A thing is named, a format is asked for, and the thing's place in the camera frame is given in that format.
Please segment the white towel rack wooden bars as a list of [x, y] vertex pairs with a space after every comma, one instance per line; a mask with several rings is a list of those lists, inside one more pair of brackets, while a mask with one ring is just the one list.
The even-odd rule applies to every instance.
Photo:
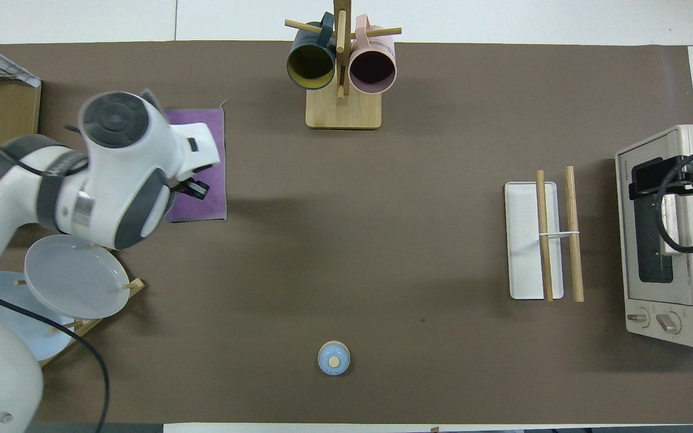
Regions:
[[576, 199], [576, 176], [565, 168], [567, 224], [561, 229], [558, 186], [538, 170], [531, 182], [504, 184], [504, 211], [508, 255], [508, 288], [512, 299], [555, 301], [565, 294], [561, 241], [569, 250], [570, 296], [585, 300], [581, 268], [581, 237]]

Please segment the dark blue mug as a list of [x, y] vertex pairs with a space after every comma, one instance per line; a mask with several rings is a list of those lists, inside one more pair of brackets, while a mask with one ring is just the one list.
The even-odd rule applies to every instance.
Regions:
[[305, 90], [320, 90], [332, 82], [336, 67], [336, 39], [333, 38], [335, 17], [324, 12], [319, 22], [309, 25], [319, 28], [315, 33], [299, 29], [286, 61], [286, 71], [292, 82]]

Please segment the grey plate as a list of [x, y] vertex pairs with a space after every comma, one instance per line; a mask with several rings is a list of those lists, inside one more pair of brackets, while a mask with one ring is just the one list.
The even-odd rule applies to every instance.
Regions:
[[25, 255], [25, 281], [47, 308], [68, 318], [115, 315], [131, 296], [131, 282], [117, 258], [99, 245], [67, 234], [33, 243]]

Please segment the brown table mat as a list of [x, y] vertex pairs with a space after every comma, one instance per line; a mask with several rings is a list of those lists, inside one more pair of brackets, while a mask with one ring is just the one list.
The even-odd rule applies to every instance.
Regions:
[[[627, 331], [614, 154], [693, 124], [684, 46], [401, 43], [377, 131], [312, 131], [285, 41], [0, 45], [41, 134], [150, 88], [226, 112], [226, 220], [119, 253], [108, 422], [693, 424], [693, 348]], [[508, 288], [504, 184], [572, 165], [585, 301]], [[329, 376], [319, 348], [350, 367]]]

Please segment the light blue plate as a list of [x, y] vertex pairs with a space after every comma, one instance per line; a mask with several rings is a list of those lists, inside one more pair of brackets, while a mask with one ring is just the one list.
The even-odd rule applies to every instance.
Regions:
[[[46, 304], [36, 298], [30, 286], [16, 286], [17, 281], [24, 281], [25, 275], [0, 271], [0, 299], [21, 307], [29, 312], [38, 313], [61, 325], [74, 323], [75, 319], [53, 312]], [[71, 338], [60, 331], [55, 331], [49, 324], [14, 312], [0, 306], [0, 320], [19, 337], [31, 350], [37, 361], [44, 361], [59, 354], [71, 342]]]

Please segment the wooden mug tree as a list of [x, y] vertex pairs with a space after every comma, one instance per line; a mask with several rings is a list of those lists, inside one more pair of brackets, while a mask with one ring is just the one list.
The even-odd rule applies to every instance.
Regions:
[[[335, 76], [329, 85], [320, 90], [305, 90], [305, 123], [311, 129], [374, 131], [382, 125], [383, 93], [369, 95], [350, 85], [348, 64], [355, 39], [357, 17], [352, 14], [352, 0], [332, 0], [332, 3], [333, 8], [328, 12], [332, 12], [335, 17], [333, 30], [333, 38], [336, 39]], [[286, 20], [285, 25], [296, 28], [297, 32], [299, 29], [321, 32], [319, 28], [309, 25], [309, 22]], [[396, 27], [369, 32], [368, 35], [396, 36], [401, 33], [402, 29]]]

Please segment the purple and grey towel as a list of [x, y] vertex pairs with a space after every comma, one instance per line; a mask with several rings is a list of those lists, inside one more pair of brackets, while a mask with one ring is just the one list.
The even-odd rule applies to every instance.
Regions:
[[173, 125], [204, 123], [214, 137], [220, 162], [209, 169], [196, 173], [195, 180], [206, 183], [209, 190], [204, 199], [199, 200], [185, 194], [176, 194], [166, 219], [171, 223], [198, 220], [225, 220], [227, 217], [226, 199], [226, 146], [225, 115], [222, 108], [210, 109], [171, 109], [167, 111]]

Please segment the pink mug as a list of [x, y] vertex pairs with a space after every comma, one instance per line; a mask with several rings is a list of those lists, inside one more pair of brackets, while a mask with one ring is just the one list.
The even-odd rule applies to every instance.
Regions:
[[382, 29], [380, 26], [372, 25], [367, 14], [357, 16], [355, 39], [348, 64], [349, 79], [350, 85], [369, 95], [385, 93], [396, 81], [397, 65], [393, 36], [368, 35], [369, 32]]

